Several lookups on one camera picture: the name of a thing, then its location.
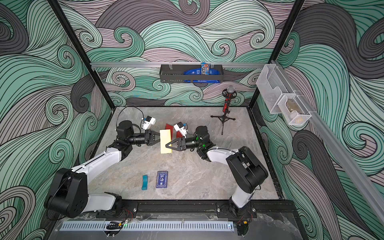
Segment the yellow square paper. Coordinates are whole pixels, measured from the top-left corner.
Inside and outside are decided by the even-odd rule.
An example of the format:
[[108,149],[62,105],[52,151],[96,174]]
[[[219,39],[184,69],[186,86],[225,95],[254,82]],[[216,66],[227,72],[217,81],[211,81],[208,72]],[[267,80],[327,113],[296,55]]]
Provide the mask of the yellow square paper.
[[172,149],[167,148],[168,143],[172,141],[171,130],[160,130],[161,154],[171,154]]

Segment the red square paper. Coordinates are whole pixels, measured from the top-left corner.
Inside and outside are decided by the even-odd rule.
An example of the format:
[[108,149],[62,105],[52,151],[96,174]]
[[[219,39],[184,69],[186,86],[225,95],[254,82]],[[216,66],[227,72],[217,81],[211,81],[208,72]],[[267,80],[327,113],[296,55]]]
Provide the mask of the red square paper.
[[182,138],[184,135],[180,132],[177,131],[176,138]]
[[174,127],[172,125],[166,124],[166,128],[165,129],[172,131],[174,129]]

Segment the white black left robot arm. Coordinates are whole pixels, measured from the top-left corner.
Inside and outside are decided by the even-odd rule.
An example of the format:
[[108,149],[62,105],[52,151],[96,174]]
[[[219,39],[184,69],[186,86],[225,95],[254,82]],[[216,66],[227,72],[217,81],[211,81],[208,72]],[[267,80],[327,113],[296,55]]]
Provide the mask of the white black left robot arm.
[[67,218],[87,212],[123,212],[122,197],[113,193],[91,194],[88,185],[98,175],[127,158],[133,146],[153,146],[160,142],[160,133],[144,130],[135,133],[131,121],[122,121],[116,128],[116,139],[106,150],[87,162],[59,169],[53,178],[44,207]]

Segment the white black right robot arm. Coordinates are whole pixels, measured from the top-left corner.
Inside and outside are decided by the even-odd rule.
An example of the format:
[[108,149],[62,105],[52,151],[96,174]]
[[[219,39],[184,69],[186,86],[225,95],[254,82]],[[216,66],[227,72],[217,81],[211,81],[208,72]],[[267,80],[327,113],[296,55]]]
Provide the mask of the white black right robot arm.
[[268,171],[250,148],[243,146],[231,150],[217,147],[211,140],[208,127],[196,128],[193,137],[160,140],[161,146],[178,152],[195,149],[199,157],[208,162],[227,165],[237,183],[230,202],[242,209],[251,200],[258,187],[269,176]]

